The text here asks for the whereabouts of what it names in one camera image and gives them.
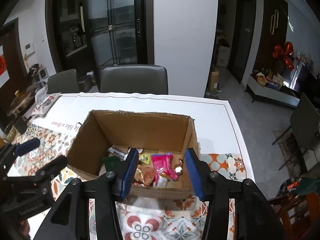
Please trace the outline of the person's left hand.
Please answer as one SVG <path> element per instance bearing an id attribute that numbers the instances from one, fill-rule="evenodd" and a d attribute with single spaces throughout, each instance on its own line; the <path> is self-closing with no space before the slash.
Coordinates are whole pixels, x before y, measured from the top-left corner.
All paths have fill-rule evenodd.
<path id="1" fill-rule="evenodd" d="M 29 225 L 27 219 L 20 221 L 18 229 L 19 229 L 19 232 L 20 232 L 26 239 L 30 239 L 30 236 L 29 236 L 30 225 Z"/>

